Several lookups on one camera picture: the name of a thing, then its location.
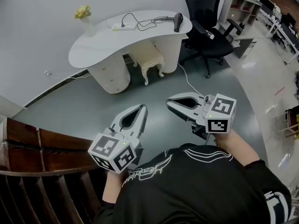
person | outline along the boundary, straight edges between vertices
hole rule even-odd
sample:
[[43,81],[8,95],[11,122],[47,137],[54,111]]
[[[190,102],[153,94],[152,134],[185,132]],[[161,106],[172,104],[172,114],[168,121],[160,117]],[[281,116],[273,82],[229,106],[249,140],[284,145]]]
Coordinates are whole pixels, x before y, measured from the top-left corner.
[[95,224],[280,224],[291,195],[234,130],[217,146],[184,144],[133,170],[108,172]]

black t-shirt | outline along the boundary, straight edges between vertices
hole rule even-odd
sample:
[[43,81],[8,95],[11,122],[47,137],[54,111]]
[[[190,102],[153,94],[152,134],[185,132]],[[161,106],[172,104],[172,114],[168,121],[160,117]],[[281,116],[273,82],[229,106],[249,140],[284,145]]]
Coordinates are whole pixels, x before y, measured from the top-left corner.
[[270,224],[290,211],[290,192],[264,161],[244,167],[218,147],[184,145],[135,169],[95,223]]

